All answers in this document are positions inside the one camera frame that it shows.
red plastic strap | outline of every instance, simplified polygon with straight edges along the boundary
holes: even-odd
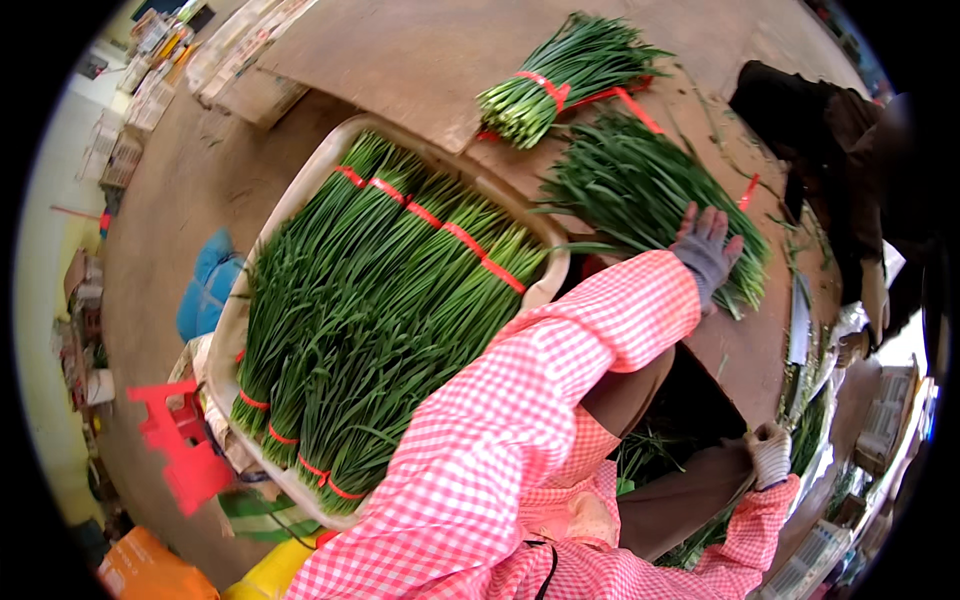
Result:
[[[415,202],[410,202],[407,205],[407,210],[409,210],[410,212],[414,213],[415,215],[417,215],[418,217],[420,217],[421,219],[429,223],[430,227],[434,229],[439,229],[444,226],[444,224],[441,223],[440,219],[430,214],[429,210],[427,210],[426,208],[424,208],[423,206],[420,206]]]
[[[253,408],[258,408],[262,411],[265,411],[268,408],[270,408],[270,402],[257,402],[253,398],[247,396],[247,393],[244,392],[243,390],[240,390],[240,397],[243,399],[244,402],[247,402]]]
[[[538,73],[532,73],[530,71],[517,71],[514,73],[514,77],[525,77],[542,85],[543,91],[545,91],[548,96],[557,102],[557,112],[560,112],[564,109],[564,101],[566,100],[567,94],[570,93],[570,84],[563,84],[558,89],[547,78]]]
[[[477,134],[477,139],[489,139],[491,142],[500,141],[500,136],[495,132],[480,132]]]
[[[750,197],[754,195],[754,190],[756,189],[756,183],[760,181],[760,173],[754,173],[754,177],[750,180],[750,184],[747,185],[747,191],[743,193],[743,196],[740,196],[740,203],[737,207],[740,210],[746,210],[747,206],[750,205]]]
[[[470,248],[480,260],[483,260],[484,258],[487,257],[487,253],[484,252],[483,248],[480,248],[480,245],[477,244],[477,241],[473,239],[469,233],[464,231],[456,223],[450,223],[450,222],[444,223],[444,226],[441,229],[444,229],[452,233],[453,236],[456,237],[461,242],[463,242],[467,246],[467,248]]]
[[[392,185],[390,185],[389,183],[387,183],[386,181],[382,180],[379,177],[373,178],[372,180],[368,181],[368,183],[401,204],[407,204],[407,202],[411,198],[413,198],[413,195],[404,196],[403,194],[399,193],[398,191],[396,191],[395,187],[393,187]]]
[[[290,440],[290,439],[284,438],[283,436],[281,436],[280,434],[278,434],[278,433],[276,432],[276,430],[274,429],[274,424],[273,424],[273,423],[270,423],[270,424],[267,426],[267,430],[270,431],[270,435],[272,435],[272,436],[274,437],[274,439],[277,440],[278,442],[280,442],[281,444],[296,444],[297,442],[300,441],[299,438],[294,439],[294,440]]]
[[[636,93],[636,92],[639,92],[639,91],[643,91],[643,90],[646,89],[647,87],[650,87],[650,83],[654,80],[654,78],[653,78],[652,75],[644,75],[643,77],[640,78],[640,80],[642,81],[641,84],[631,85],[630,87],[627,87],[627,88],[626,88],[626,92],[629,93],[629,94],[633,94],[633,93]],[[616,86],[614,86],[614,87],[611,87],[610,89],[605,89],[605,90],[603,90],[603,91],[597,92],[597,93],[593,94],[592,96],[587,96],[587,97],[584,98],[583,100],[581,100],[581,101],[579,101],[579,102],[576,102],[576,103],[570,105],[569,107],[565,108],[564,110],[570,110],[570,109],[572,109],[572,108],[581,107],[581,106],[583,106],[583,105],[588,105],[588,104],[594,103],[594,102],[596,102],[596,101],[598,101],[598,100],[603,100],[603,99],[605,99],[605,98],[612,98],[613,96],[618,95],[618,93],[617,93],[617,91],[616,91],[617,89],[618,89],[618,88],[617,88]]]
[[[527,288],[524,287],[522,283],[517,281],[516,277],[510,275],[509,271],[487,258],[487,253],[484,252],[483,248],[480,247],[480,244],[477,244],[477,241],[459,225],[454,223],[444,223],[442,229],[452,233],[458,240],[470,248],[480,259],[481,267],[499,277],[504,283],[514,288],[519,294],[523,294],[527,291]]]
[[[496,264],[489,258],[484,258],[483,260],[481,260],[480,265],[483,266],[483,268],[486,269],[487,271],[490,271],[494,275],[500,277],[500,279],[502,279],[504,283],[514,288],[518,294],[523,294],[524,292],[527,291],[526,286],[524,286],[522,283],[517,281],[516,277],[510,275],[510,273],[506,269]]]
[[[336,493],[341,498],[346,498],[347,500],[356,500],[357,498],[362,498],[366,495],[365,493],[346,493],[340,488],[333,485],[332,479],[327,479],[326,484],[330,486],[330,489],[333,490],[334,493]]]
[[[352,167],[340,165],[339,167],[335,168],[334,171],[336,171],[337,173],[343,173],[345,176],[347,176],[348,180],[350,180],[354,185],[356,185],[360,189],[367,187],[367,182],[363,181],[363,178],[357,175],[356,171],[354,171]]]
[[[616,95],[620,97],[620,100],[623,101],[623,104],[627,105],[627,108],[630,109],[636,118],[643,122],[653,133],[663,133],[663,130],[657,125],[657,121],[654,121],[650,118],[650,115],[647,114],[639,104],[634,102],[634,99],[630,97],[630,94],[627,93],[627,90],[622,87],[615,87]]]
[[[299,452],[297,453],[297,458],[300,460],[300,464],[306,467],[308,471],[320,477],[320,481],[317,482],[317,487],[322,488],[324,483],[326,483],[326,478],[330,476],[330,471],[328,470],[319,470],[316,467],[311,467],[309,463],[306,462],[306,459],[303,458],[303,455]]]

bundle of chives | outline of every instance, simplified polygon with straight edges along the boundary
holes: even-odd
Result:
[[[355,257],[346,273],[348,281],[370,290],[391,280],[410,254],[437,232],[467,193],[461,183],[446,173],[431,176],[394,222],[387,237]]]
[[[337,323],[306,386],[298,471],[307,486],[325,484],[349,408],[363,397],[374,375],[370,360],[382,331],[375,326],[376,315],[352,291],[345,293],[342,305],[352,314]]]
[[[595,125],[573,125],[570,132],[564,158],[540,188],[547,196],[542,202],[572,210],[612,238],[611,250],[628,255],[668,247],[690,201],[716,206],[730,218],[730,236],[743,235],[744,250],[713,299],[738,320],[738,300],[759,308],[770,248],[701,165],[631,115],[607,112]]]
[[[480,264],[480,257],[451,227],[465,231],[487,249],[508,224],[507,215],[476,192],[465,191],[459,202],[446,228],[416,248],[400,275],[382,292],[392,314],[430,314]]]
[[[270,402],[263,456],[282,468],[290,467],[297,456],[306,376],[312,368],[309,350],[309,340],[303,338],[287,354]]]
[[[291,240],[285,236],[272,238],[248,270],[250,324],[237,373],[240,393],[230,417],[251,436],[263,431],[285,352],[296,340],[300,320],[312,310],[304,290],[289,284],[295,274],[290,246]]]
[[[373,132],[362,132],[340,161],[362,180],[376,171],[394,145]],[[302,240],[306,253],[315,253],[329,228],[362,188],[344,173],[333,172],[307,205],[290,220],[289,235]]]
[[[370,364],[375,372],[363,398],[338,423],[341,436],[319,501],[334,515],[352,513],[363,497],[386,475],[414,410],[456,373],[441,370],[446,348],[430,343],[423,333],[401,334],[412,327],[407,319],[383,322],[384,344]]]
[[[394,147],[318,247],[314,263],[319,265],[315,272],[319,279],[314,283],[346,272],[363,248],[375,248],[403,213],[409,196],[420,188],[425,175],[423,163],[415,154]]]
[[[328,349],[335,347],[337,331],[348,318],[349,304],[340,300],[340,290],[329,286],[311,295],[314,314],[300,327],[300,339],[284,359],[274,387],[262,447],[263,455],[281,467],[291,467],[296,462],[307,383],[315,370],[324,368]]]
[[[520,67],[526,76],[514,75],[477,96],[483,124],[518,148],[532,148],[563,106],[636,77],[660,74],[653,59],[673,55],[639,44],[639,35],[622,19],[572,13]]]
[[[493,243],[487,258],[525,288],[545,256],[527,229],[514,223]],[[519,310],[523,288],[512,287],[481,265],[444,300],[433,313],[432,326],[456,356],[454,364],[463,367],[483,351]]]

wooden board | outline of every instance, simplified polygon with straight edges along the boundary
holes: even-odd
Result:
[[[750,180],[738,174],[723,158],[717,144],[711,141],[712,136],[720,138],[727,153],[742,171],[750,175],[760,173],[761,181],[782,194],[785,175],[780,166],[752,141],[724,102],[706,93],[705,103],[714,123],[712,127],[694,84],[676,64],[673,60],[661,61],[658,67],[671,77],[657,78],[649,90],[637,94],[636,99],[646,112],[666,130],[667,135],[682,145],[678,126],[674,122],[679,124],[679,130],[690,140],[704,165],[732,198],[739,199]],[[609,107],[623,106],[619,100],[611,100],[607,104]],[[598,108],[583,108],[577,114],[565,114],[561,121],[589,120],[596,110]],[[467,156],[494,171],[521,194],[537,198],[540,196],[540,178],[547,175],[547,170],[560,157],[564,145],[561,140],[546,139],[533,150],[522,152],[502,142],[475,141],[468,147]],[[739,322],[721,311],[704,319],[693,335],[684,340],[751,427],[772,419],[777,413],[786,333],[790,324],[792,277],[784,257],[786,230],[768,218],[767,213],[782,217],[780,201],[773,193],[758,186],[747,214],[767,238],[774,255],[767,265],[769,279],[760,310],[754,312],[745,308],[746,314]],[[806,227],[814,231],[809,216],[805,220]],[[571,223],[569,218],[562,219],[562,222]],[[582,224],[571,228],[578,232],[588,230]],[[806,251],[800,252],[797,262],[800,270],[810,279],[813,293],[811,317],[815,323],[829,323],[840,301],[839,271],[835,264],[821,270],[824,257],[815,238],[801,232],[796,235],[795,243],[809,246]]]
[[[622,16],[626,2],[590,3]],[[480,127],[475,98],[513,75],[575,0],[318,2],[257,65],[375,112],[460,154]]]

hand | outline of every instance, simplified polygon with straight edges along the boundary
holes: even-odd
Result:
[[[768,420],[756,432],[745,433],[743,439],[754,461],[755,490],[763,492],[786,481],[790,474],[790,445],[793,443],[786,429]]]
[[[854,362],[865,358],[870,353],[870,335],[866,329],[845,335],[840,338],[839,346],[836,368],[847,369]]]
[[[717,311],[710,296],[724,284],[733,263],[743,253],[742,235],[732,237],[724,248],[727,227],[726,212],[708,206],[697,219],[697,203],[691,202],[686,206],[676,241],[670,245],[670,250],[685,264],[697,282],[700,311],[704,315],[712,315]]]
[[[863,280],[860,301],[863,310],[870,318],[870,329],[874,332],[875,348],[883,342],[883,331],[890,324],[890,296],[883,281],[883,265],[878,260],[863,259]]]

pink checkered sleeve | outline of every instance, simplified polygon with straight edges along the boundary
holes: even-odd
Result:
[[[748,492],[733,511],[727,540],[707,548],[692,572],[655,567],[623,548],[603,552],[571,540],[557,542],[557,567],[547,597],[744,598],[770,568],[786,510],[799,487],[800,480],[790,475],[766,492]],[[533,598],[551,564],[545,546],[518,549],[494,570],[494,593],[488,597]]]
[[[482,596],[492,569],[519,551],[520,497],[569,454],[583,395],[607,370],[647,364],[699,318],[693,278],[664,251],[517,316],[417,409],[360,521],[314,553],[288,597]],[[516,575],[496,587],[516,590]]]
[[[790,474],[765,492],[747,492],[733,511],[727,539],[704,551],[694,575],[724,598],[743,598],[760,584],[777,552],[786,511],[800,489],[800,478]]]

